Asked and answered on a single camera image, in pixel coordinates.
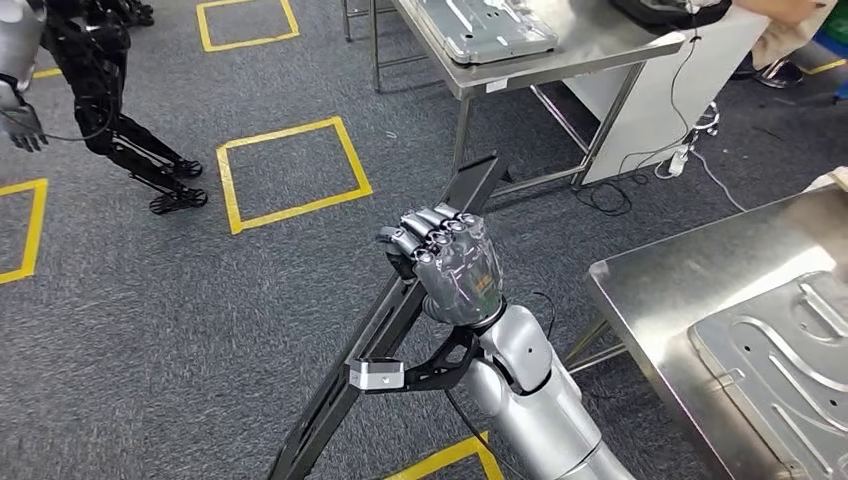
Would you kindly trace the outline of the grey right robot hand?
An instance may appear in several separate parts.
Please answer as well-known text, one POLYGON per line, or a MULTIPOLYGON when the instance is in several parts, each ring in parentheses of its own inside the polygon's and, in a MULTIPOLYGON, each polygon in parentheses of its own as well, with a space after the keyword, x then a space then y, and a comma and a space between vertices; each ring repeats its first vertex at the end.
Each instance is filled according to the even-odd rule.
POLYGON ((405 213, 376 240, 404 282, 423 285, 430 318, 474 326, 501 309, 502 270, 482 217, 439 203, 405 213))

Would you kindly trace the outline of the standing humanoid grey hand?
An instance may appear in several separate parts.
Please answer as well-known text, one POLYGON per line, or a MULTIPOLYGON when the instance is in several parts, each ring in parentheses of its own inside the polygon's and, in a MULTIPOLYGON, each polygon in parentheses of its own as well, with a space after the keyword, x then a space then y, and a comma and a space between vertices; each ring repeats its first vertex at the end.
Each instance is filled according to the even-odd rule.
POLYGON ((1 130, 15 147, 30 153, 49 144, 34 108, 26 102, 1 107, 1 130))

